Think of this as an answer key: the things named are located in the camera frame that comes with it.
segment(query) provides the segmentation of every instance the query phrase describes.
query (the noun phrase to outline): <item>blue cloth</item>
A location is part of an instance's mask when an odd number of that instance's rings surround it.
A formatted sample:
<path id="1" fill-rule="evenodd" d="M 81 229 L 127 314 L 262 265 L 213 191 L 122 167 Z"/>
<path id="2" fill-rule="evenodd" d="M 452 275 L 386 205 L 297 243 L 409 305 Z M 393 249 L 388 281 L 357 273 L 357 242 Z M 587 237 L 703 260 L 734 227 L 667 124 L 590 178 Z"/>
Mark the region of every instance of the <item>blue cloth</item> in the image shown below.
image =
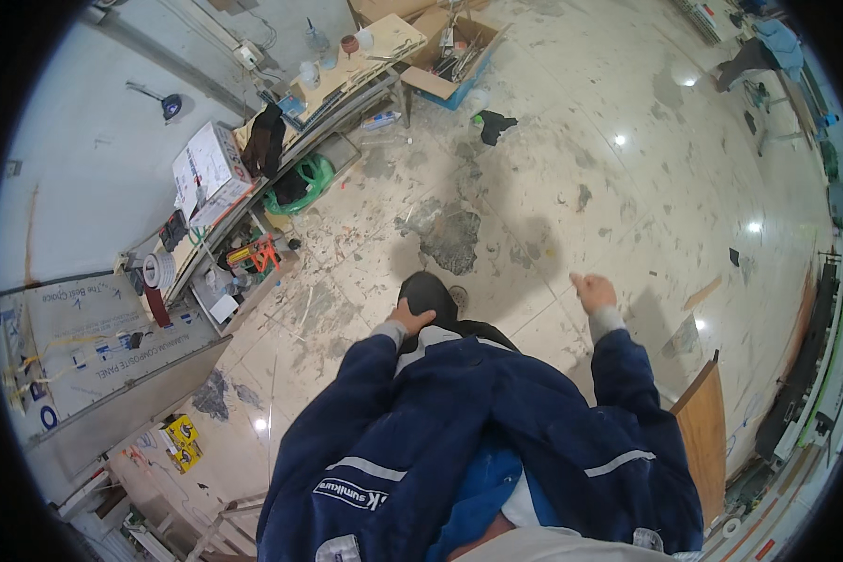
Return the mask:
<path id="1" fill-rule="evenodd" d="M 521 476 L 521 458 L 503 436 L 485 430 L 454 499 L 450 520 L 440 528 L 425 562 L 444 560 L 456 548 L 480 539 L 509 499 Z M 526 475 L 531 502 L 541 526 L 561 523 L 533 475 Z"/>
<path id="2" fill-rule="evenodd" d="M 475 338 L 430 345 L 393 378 L 396 359 L 386 335 L 354 343 L 288 429 L 259 517 L 259 560 L 312 560 L 351 535 L 363 562 L 423 561 L 491 427 L 561 526 L 627 543 L 645 527 L 668 553 L 701 547 L 680 429 L 627 330 L 594 348 L 595 408 L 558 370 Z M 633 458 L 621 463 L 625 453 Z"/>
<path id="3" fill-rule="evenodd" d="M 799 73 L 803 69 L 803 51 L 799 48 L 797 34 L 774 19 L 755 22 L 753 29 L 756 31 L 756 37 L 774 55 L 780 68 L 791 80 L 799 82 Z"/>

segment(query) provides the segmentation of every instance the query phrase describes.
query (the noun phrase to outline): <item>grey sleeve cuff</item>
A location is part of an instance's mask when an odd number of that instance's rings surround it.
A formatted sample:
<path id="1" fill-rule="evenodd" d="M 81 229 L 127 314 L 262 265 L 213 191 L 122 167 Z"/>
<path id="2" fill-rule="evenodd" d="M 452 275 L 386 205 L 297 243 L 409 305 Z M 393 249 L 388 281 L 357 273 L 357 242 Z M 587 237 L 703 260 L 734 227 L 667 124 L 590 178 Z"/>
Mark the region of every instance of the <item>grey sleeve cuff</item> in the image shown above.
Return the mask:
<path id="1" fill-rule="evenodd" d="M 600 307 L 590 315 L 591 338 L 593 345 L 602 339 L 609 332 L 625 328 L 625 321 L 621 319 L 621 313 L 615 307 Z"/>
<path id="2" fill-rule="evenodd" d="M 396 349 L 399 350 L 400 346 L 403 345 L 403 340 L 406 338 L 406 326 L 396 320 L 387 320 L 375 326 L 369 337 L 379 334 L 386 335 L 392 339 L 393 343 L 396 343 Z"/>

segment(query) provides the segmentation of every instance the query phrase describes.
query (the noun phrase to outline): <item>yellow box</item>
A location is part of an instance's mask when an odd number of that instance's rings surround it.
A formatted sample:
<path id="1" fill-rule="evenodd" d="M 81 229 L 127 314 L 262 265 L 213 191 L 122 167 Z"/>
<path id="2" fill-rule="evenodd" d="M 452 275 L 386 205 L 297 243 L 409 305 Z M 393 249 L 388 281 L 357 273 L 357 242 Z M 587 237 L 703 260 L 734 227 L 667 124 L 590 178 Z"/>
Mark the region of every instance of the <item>yellow box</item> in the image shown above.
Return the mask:
<path id="1" fill-rule="evenodd" d="M 164 425 L 161 431 L 163 437 L 168 437 L 164 441 L 167 445 L 170 445 L 169 449 L 173 450 L 182 449 L 185 445 L 193 443 L 200 435 L 187 414 L 179 415 L 175 418 L 175 421 Z"/>
<path id="2" fill-rule="evenodd" d="M 166 450 L 165 454 L 169 456 L 171 464 L 178 468 L 178 472 L 180 472 L 180 474 L 184 474 L 190 470 L 191 466 L 194 466 L 197 464 L 198 460 L 203 458 L 203 451 L 200 449 L 200 445 L 198 445 L 197 442 L 190 442 L 189 444 L 184 445 L 181 449 L 177 450 L 175 453 Z"/>

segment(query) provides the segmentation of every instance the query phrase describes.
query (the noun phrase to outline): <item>black cloth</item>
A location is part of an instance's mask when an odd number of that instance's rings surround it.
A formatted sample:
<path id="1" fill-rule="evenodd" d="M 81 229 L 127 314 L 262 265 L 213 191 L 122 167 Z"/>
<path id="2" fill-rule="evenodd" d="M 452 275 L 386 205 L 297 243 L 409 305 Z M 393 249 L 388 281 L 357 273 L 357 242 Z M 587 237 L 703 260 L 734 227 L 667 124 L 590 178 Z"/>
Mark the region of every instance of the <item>black cloth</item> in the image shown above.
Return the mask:
<path id="1" fill-rule="evenodd" d="M 484 110 L 478 113 L 483 119 L 483 130 L 481 131 L 481 140 L 485 145 L 491 147 L 496 146 L 496 140 L 500 137 L 500 133 L 518 125 L 518 119 L 514 117 L 503 117 L 499 113 Z"/>
<path id="2" fill-rule="evenodd" d="M 747 70 L 780 70 L 780 63 L 774 58 L 774 53 L 765 47 L 765 43 L 753 37 L 743 43 L 733 60 L 722 62 L 718 68 L 722 73 L 717 89 L 726 92 L 733 81 Z"/>
<path id="3" fill-rule="evenodd" d="M 250 139 L 244 148 L 244 165 L 252 176 L 262 174 L 272 179 L 281 164 L 284 133 L 287 126 L 281 118 L 281 108 L 269 104 L 256 116 L 250 129 Z"/>
<path id="4" fill-rule="evenodd" d="M 518 351 L 515 344 L 492 325 L 474 320 L 458 320 L 456 302 L 450 297 L 450 290 L 437 275 L 428 272 L 416 272 L 410 275 L 409 279 L 403 281 L 397 301 L 404 297 L 409 301 L 409 310 L 416 316 L 427 310 L 437 312 L 437 318 L 432 322 L 434 325 L 463 337 L 475 335 Z M 400 354 L 414 352 L 418 348 L 418 342 L 417 335 L 406 338 L 403 347 L 400 348 Z"/>
<path id="5" fill-rule="evenodd" d="M 303 173 L 309 177 L 315 177 L 312 174 L 312 170 L 309 169 L 309 166 L 305 167 Z M 275 191 L 275 199 L 278 201 L 279 205 L 290 205 L 291 203 L 299 201 L 306 196 L 306 186 L 308 185 L 309 184 L 300 177 L 300 174 L 296 172 L 295 165 L 284 174 L 281 174 L 281 178 L 279 178 L 278 181 L 271 186 L 271 189 Z"/>

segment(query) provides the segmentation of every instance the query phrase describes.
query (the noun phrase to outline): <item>hand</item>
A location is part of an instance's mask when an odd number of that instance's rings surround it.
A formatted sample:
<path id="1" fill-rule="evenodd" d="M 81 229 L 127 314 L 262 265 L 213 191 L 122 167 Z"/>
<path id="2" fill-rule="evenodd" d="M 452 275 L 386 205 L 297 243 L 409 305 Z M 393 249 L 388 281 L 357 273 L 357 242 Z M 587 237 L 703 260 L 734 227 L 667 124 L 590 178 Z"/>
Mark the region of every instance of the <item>hand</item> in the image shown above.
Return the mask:
<path id="1" fill-rule="evenodd" d="M 407 337 L 418 335 L 422 331 L 422 328 L 433 322 L 435 318 L 437 318 L 437 313 L 433 310 L 422 312 L 417 316 L 414 315 L 409 310 L 409 299 L 405 297 L 400 298 L 400 302 L 396 305 L 396 308 L 387 317 L 388 320 L 396 320 L 404 325 L 406 327 Z"/>
<path id="2" fill-rule="evenodd" d="M 600 307 L 617 307 L 618 298 L 615 296 L 615 287 L 612 282 L 601 275 L 590 274 L 587 277 L 571 274 L 568 276 L 576 289 L 578 298 L 584 311 L 591 315 Z"/>

